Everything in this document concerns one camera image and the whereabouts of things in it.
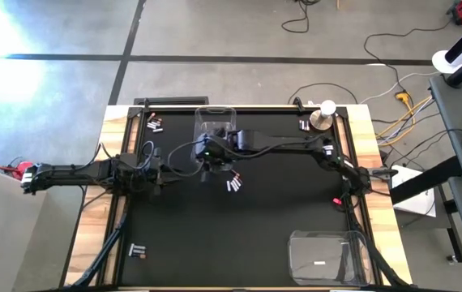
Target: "black cable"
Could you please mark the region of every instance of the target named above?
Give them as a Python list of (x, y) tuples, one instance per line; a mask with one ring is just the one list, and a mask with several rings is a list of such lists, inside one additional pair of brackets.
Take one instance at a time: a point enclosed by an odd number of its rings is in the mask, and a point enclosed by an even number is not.
[[(429, 103), (428, 105), (424, 106), (421, 110), (425, 110), (427, 109), (428, 107), (430, 107), (432, 104), (434, 104), (436, 101), (433, 100), (433, 102)], [(410, 127), (413, 127), (414, 125), (410, 125), (410, 126), (407, 126), (407, 127), (404, 127), (409, 121), (412, 121), (413, 120), (413, 117), (416, 118), (415, 114), (411, 114), (409, 117), (407, 117), (405, 120), (404, 120), (404, 123), (402, 125), (400, 125), (400, 129), (394, 134), (394, 138), (398, 137), (400, 135), (400, 133), (405, 130), (405, 129), (408, 129)], [(378, 137), (379, 140), (386, 140), (388, 136), (380, 136)]]
[[(308, 14), (307, 14), (308, 7), (310, 5), (314, 5), (314, 4), (318, 3), (320, 1), (321, 0), (295, 0), (295, 2), (297, 2), (297, 4), (299, 4), (299, 7), (302, 9), (304, 16), (301, 19), (292, 19), (292, 20), (285, 21), (284, 23), (281, 24), (281, 28), (283, 28), (287, 32), (292, 32), (292, 33), (307, 33), (307, 32), (309, 32), (310, 20), (309, 20)], [(289, 28), (285, 27), (286, 24), (291, 24), (291, 23), (300, 22), (300, 21), (305, 21), (305, 23), (306, 23), (305, 29), (303, 29), (303, 30), (292, 30), (292, 29), (289, 29)]]
[(103, 195), (107, 194), (108, 191), (104, 191), (102, 192), (101, 194), (95, 196), (94, 198), (92, 198), (91, 200), (89, 200), (87, 203), (83, 204), (83, 207), (82, 207), (82, 211), (89, 205), (89, 204), (92, 204), (92, 202), (94, 202), (95, 200), (98, 200), (100, 199)]
[(263, 150), (261, 150), (261, 151), (255, 153), (255, 154), (249, 154), (249, 155), (236, 153), (236, 152), (234, 152), (233, 150), (227, 148), (225, 145), (222, 145), (222, 144), (220, 143), (220, 141), (213, 140), (213, 139), (212, 139), (212, 141), (215, 142), (215, 144), (217, 144), (217, 145), (219, 145), (220, 147), (222, 147), (222, 148), (224, 149), (224, 151), (226, 151), (226, 152), (228, 152), (228, 153), (231, 153), (231, 154), (233, 154), (233, 155), (236, 156), (236, 157), (249, 159), (249, 158), (260, 157), (260, 156), (262, 156), (263, 154), (265, 154), (265, 153), (271, 151), (272, 149), (274, 149), (274, 148), (276, 148), (276, 147), (286, 146), (286, 145), (307, 144), (307, 143), (312, 143), (312, 142), (314, 142), (314, 141), (316, 141), (316, 140), (318, 140), (318, 139), (321, 139), (321, 138), (322, 138), (321, 135), (317, 135), (317, 136), (315, 136), (315, 137), (312, 138), (312, 139), (305, 140), (305, 141), (301, 141), (301, 142), (288, 142), (288, 143), (286, 142), (286, 143), (279, 143), (279, 144), (276, 144), (276, 145), (269, 146), (269, 147), (267, 147), (267, 148), (265, 148), (265, 149), (263, 149)]
[(373, 119), (371, 120), (371, 122), (396, 123), (397, 120), (393, 120), (393, 121), (384, 121), (384, 120), (381, 120), (381, 119), (373, 118)]
[(399, 160), (402, 160), (403, 158), (407, 158), (409, 156), (409, 154), (411, 154), (413, 151), (415, 151), (417, 148), (419, 148), (420, 146), (422, 146), (425, 142), (433, 139), (434, 137), (436, 137), (437, 135), (440, 135), (444, 132), (449, 132), (449, 131), (462, 131), (462, 129), (447, 129), (447, 130), (443, 130), (443, 131), (440, 131), (434, 135), (432, 135), (430, 138), (427, 138), (426, 140), (423, 140), (422, 142), (420, 142), (417, 146), (413, 147), (413, 149), (411, 149), (408, 153), (406, 153), (405, 155), (403, 155), (401, 158), (393, 161), (393, 163), (391, 164), (390, 168)]
[(169, 166), (170, 170), (171, 170), (174, 174), (176, 174), (176, 175), (178, 175), (178, 176), (180, 176), (180, 177), (183, 177), (183, 178), (189, 178), (189, 177), (192, 177), (192, 176), (198, 174), (198, 173), (200, 172), (200, 170), (202, 170), (203, 163), (200, 163), (200, 166), (199, 166), (199, 168), (198, 168), (196, 171), (194, 171), (194, 172), (192, 172), (192, 173), (188, 173), (188, 174), (182, 174), (182, 173), (180, 173), (180, 172), (178, 172), (178, 171), (176, 171), (176, 170), (174, 169), (174, 167), (171, 165), (171, 162), (170, 162), (170, 161), (171, 161), (171, 159), (172, 159), (173, 153), (176, 152), (176, 151), (178, 151), (179, 149), (184, 148), (184, 147), (186, 147), (186, 146), (190, 146), (190, 145), (195, 145), (195, 144), (198, 144), (198, 143), (202, 143), (202, 142), (204, 142), (204, 140), (192, 141), (192, 142), (184, 143), (184, 144), (181, 144), (181, 145), (177, 146), (174, 150), (172, 150), (172, 152), (170, 152), (170, 153), (168, 154), (168, 159), (167, 159), (167, 161), (166, 161), (166, 164)]
[(305, 88), (309, 88), (309, 87), (312, 87), (312, 86), (316, 86), (316, 85), (331, 85), (331, 86), (335, 86), (335, 87), (338, 87), (338, 88), (341, 88), (341, 89), (344, 89), (346, 92), (350, 93), (350, 95), (353, 97), (353, 99), (355, 100), (355, 104), (358, 105), (359, 102), (357, 101), (357, 98), (355, 97), (355, 94), (353, 94), (351, 91), (349, 91), (347, 88), (345, 87), (342, 87), (340, 86), (339, 84), (334, 84), (334, 83), (329, 83), (329, 82), (319, 82), (319, 83), (314, 83), (314, 84), (308, 84), (308, 85), (305, 85), (305, 86), (301, 86), (300, 88), (298, 88), (296, 90), (295, 93), (293, 93), (293, 95), (291, 95), (289, 97), (289, 99), (287, 100), (287, 104), (290, 105), (290, 101), (293, 99), (293, 97), (302, 89), (305, 89)]
[(421, 150), (415, 157), (409, 159), (409, 161), (414, 162), (414, 160), (417, 159), (420, 156), (420, 154), (422, 154), (425, 151), (429, 150), (429, 148), (431, 148), (431, 146), (433, 146), (433, 144), (438, 143), (446, 134), (447, 134), (447, 132), (443, 133), (437, 140), (435, 140), (433, 143), (429, 144), (429, 146), (427, 146), (427, 148)]
[[(404, 156), (404, 154), (402, 154), (399, 150), (397, 150), (397, 148), (395, 148), (393, 145), (390, 145), (390, 147), (391, 147), (393, 150), (395, 150), (395, 152), (399, 153), (399, 155), (400, 155), (401, 157)], [(419, 164), (416, 163), (415, 161), (411, 161), (411, 160), (410, 160), (409, 158), (407, 158), (407, 157), (406, 157), (406, 159), (408, 159), (409, 162), (412, 162), (412, 163), (414, 163), (415, 165), (417, 165), (418, 167), (420, 167), (420, 169), (421, 169), (422, 171), (425, 171), (425, 170), (426, 170), (422, 165), (419, 165)]]
[(405, 34), (397, 34), (397, 33), (375, 33), (375, 34), (371, 34), (369, 36), (366, 37), (365, 41), (364, 41), (364, 50), (373, 58), (376, 58), (377, 61), (379, 61), (379, 63), (381, 64), (384, 64), (384, 66), (386, 67), (390, 67), (394, 72), (395, 72), (395, 77), (396, 77), (396, 82), (397, 84), (399, 85), (400, 88), (402, 88), (402, 90), (404, 92), (407, 92), (406, 89), (402, 86), (402, 84), (400, 83), (400, 77), (399, 77), (399, 72), (396, 68), (394, 68), (393, 66), (391, 66), (390, 64), (387, 64), (385, 62), (383, 62), (383, 60), (381, 60), (379, 57), (377, 57), (375, 54), (371, 53), (368, 48), (366, 47), (367, 44), (368, 44), (368, 40), (371, 38), (371, 37), (407, 37), (409, 34), (411, 34), (412, 32), (437, 32), (439, 30), (442, 30), (444, 28), (447, 27), (447, 25), (451, 22), (451, 20), (449, 19), (449, 21), (443, 25), (441, 28), (414, 28), (412, 30), (410, 30), (409, 32), (405, 33)]

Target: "clear plastic bin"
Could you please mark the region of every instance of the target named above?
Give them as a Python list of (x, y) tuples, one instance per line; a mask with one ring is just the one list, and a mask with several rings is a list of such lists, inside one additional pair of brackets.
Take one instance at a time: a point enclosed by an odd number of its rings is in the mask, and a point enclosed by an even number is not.
[(357, 231), (294, 231), (289, 267), (302, 286), (367, 286), (371, 279), (366, 240)]
[[(226, 131), (236, 130), (237, 111), (231, 107), (200, 107), (195, 111), (195, 129), (193, 141), (202, 134), (211, 134), (214, 130), (224, 128)], [(195, 146), (191, 151), (191, 160), (200, 165), (195, 159)]]

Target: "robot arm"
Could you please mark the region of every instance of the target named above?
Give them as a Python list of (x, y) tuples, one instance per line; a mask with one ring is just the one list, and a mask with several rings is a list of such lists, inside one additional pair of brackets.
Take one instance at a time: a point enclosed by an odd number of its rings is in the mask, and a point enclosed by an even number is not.
[(368, 170), (342, 160), (336, 151), (335, 141), (325, 135), (301, 138), (271, 136), (253, 130), (217, 130), (201, 135), (197, 142), (195, 155), (209, 170), (268, 153), (306, 154), (325, 170), (334, 170), (346, 177), (353, 194), (364, 194), (370, 189)]

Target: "small metal part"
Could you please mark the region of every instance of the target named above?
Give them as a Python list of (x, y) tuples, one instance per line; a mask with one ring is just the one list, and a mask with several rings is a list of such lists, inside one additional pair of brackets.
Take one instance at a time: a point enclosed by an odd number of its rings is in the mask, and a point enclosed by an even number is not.
[(156, 113), (150, 114), (150, 117), (148, 117), (147, 122), (150, 122), (155, 116), (156, 116)]
[(132, 256), (132, 251), (134, 250), (134, 244), (130, 245), (130, 250), (128, 251), (128, 256)]
[(378, 168), (369, 168), (368, 173), (370, 174), (370, 179), (372, 180), (382, 180), (383, 182), (388, 182), (391, 180), (391, 176), (398, 174), (397, 170), (390, 170), (387, 167), (378, 167)]
[(336, 112), (334, 101), (324, 101), (320, 109), (310, 115), (310, 124), (318, 131), (328, 130), (334, 123), (333, 114)]
[(233, 187), (234, 191), (238, 191), (238, 185), (234, 181), (231, 182), (231, 187)]

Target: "concrete floor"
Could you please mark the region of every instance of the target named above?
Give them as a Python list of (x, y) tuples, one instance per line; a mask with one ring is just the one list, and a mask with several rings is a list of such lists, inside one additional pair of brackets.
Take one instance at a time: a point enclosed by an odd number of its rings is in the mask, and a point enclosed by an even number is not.
[[(0, 1), (2, 54), (122, 54), (137, 0)], [(147, 0), (132, 54), (369, 58), (362, 44), (369, 34), (438, 28), (451, 0), (323, 0), (309, 8), (310, 32), (280, 28), (300, 16), (284, 0)], [(450, 24), (440, 32), (370, 41), (381, 58), (428, 59), (462, 35)], [(0, 164), (23, 155), (31, 161), (82, 163), (96, 147), (101, 120), (119, 62), (0, 59)], [(400, 76), (430, 73), (433, 67), (397, 67)], [(427, 77), (403, 82), (415, 101), (428, 97)], [(360, 101), (395, 83), (391, 69), (361, 65), (287, 65), (131, 62), (118, 104), (136, 97), (209, 96), (213, 104), (284, 104), (300, 86), (334, 82)], [(301, 92), (304, 101), (351, 96), (328, 86)], [(390, 95), (368, 102), (372, 118), (394, 119), (404, 106)], [(421, 113), (437, 112), (432, 105)], [(375, 124), (376, 131), (384, 125)], [(407, 152), (443, 130), (428, 119), (396, 144)], [(447, 138), (417, 159), (426, 168), (453, 155)], [(79, 193), (49, 195), (43, 204), (14, 290), (48, 289), (59, 283)], [(459, 218), (456, 218), (461, 229)], [(403, 230), (413, 282), (420, 287), (462, 290), (462, 264), (450, 266), (445, 230)]]

